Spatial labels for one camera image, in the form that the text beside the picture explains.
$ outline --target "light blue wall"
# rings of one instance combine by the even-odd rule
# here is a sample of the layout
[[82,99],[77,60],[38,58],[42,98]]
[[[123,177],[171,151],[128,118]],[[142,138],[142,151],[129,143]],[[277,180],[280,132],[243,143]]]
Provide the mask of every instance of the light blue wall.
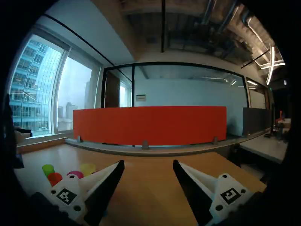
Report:
[[247,107],[244,87],[188,79],[145,79],[135,81],[135,95],[146,94],[142,106],[226,106],[227,132],[242,136],[243,107]]

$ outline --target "windowsill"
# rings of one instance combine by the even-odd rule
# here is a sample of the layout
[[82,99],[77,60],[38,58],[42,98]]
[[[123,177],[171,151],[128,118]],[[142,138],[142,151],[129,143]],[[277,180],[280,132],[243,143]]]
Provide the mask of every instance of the windowsill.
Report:
[[59,134],[45,134],[45,135],[38,135],[34,137],[29,137],[24,139],[21,143],[17,144],[17,147],[24,146],[24,145],[30,145],[30,144],[36,144],[40,142],[45,142],[49,140],[59,139],[59,138],[73,138],[73,130],[66,132],[66,133],[59,133]]

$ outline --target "gray partition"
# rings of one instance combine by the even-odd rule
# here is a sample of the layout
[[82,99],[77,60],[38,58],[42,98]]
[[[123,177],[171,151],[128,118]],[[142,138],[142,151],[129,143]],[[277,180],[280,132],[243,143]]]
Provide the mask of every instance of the gray partition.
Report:
[[271,111],[261,108],[243,108],[243,135],[256,133],[271,126]]

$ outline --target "wooden table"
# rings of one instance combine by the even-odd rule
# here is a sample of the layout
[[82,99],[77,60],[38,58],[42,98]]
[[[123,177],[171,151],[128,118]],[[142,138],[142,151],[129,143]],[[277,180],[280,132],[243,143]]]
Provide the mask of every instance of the wooden table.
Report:
[[195,169],[217,177],[229,173],[253,192],[263,191],[265,184],[217,153],[210,152],[179,157],[133,157],[103,154],[66,144],[23,155],[24,169],[16,175],[27,193],[49,186],[42,171],[52,164],[63,176],[79,170],[82,163],[93,163],[96,169],[118,160],[125,161],[125,170],[108,206],[108,215],[100,225],[192,225],[197,222],[172,169],[178,159]]
[[287,144],[276,137],[267,138],[264,135],[240,143],[240,147],[270,161],[281,163],[285,157]]

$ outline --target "red desk divider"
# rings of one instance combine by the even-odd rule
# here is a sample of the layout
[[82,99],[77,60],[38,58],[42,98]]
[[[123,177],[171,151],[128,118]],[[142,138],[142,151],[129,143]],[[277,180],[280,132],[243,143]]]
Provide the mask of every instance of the red desk divider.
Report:
[[96,108],[73,111],[74,138],[107,144],[185,145],[226,139],[227,109],[218,106]]

